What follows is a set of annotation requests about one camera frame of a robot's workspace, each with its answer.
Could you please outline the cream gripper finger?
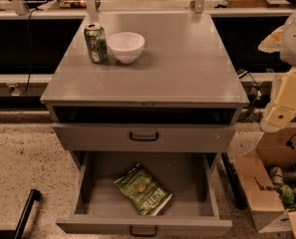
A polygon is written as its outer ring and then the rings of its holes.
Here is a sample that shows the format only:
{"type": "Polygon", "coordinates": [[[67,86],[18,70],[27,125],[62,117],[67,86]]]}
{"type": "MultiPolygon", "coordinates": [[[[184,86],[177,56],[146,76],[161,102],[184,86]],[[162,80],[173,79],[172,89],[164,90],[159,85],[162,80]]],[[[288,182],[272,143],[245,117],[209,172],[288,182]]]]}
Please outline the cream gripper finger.
{"type": "Polygon", "coordinates": [[[263,112],[260,126],[266,132],[276,132],[285,128],[295,117],[295,110],[269,104],[263,112]]]}

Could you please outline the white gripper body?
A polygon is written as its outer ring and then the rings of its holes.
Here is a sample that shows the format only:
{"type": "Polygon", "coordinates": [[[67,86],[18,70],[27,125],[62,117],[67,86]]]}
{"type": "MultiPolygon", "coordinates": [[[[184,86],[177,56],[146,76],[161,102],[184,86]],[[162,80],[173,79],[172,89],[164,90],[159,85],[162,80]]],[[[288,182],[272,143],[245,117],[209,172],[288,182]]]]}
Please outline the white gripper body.
{"type": "Polygon", "coordinates": [[[296,112],[296,67],[292,67],[282,77],[274,106],[296,112]]]}

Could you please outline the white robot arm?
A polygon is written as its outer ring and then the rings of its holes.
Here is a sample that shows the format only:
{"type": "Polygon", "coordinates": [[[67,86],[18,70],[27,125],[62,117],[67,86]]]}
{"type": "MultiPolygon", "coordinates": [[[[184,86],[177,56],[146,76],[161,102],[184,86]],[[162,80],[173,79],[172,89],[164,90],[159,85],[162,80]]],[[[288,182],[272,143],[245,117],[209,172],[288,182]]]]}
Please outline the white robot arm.
{"type": "Polygon", "coordinates": [[[283,77],[275,77],[271,99],[263,114],[262,128],[275,132],[284,128],[296,116],[296,10],[258,46],[264,53],[278,52],[280,59],[291,66],[283,77]]]}

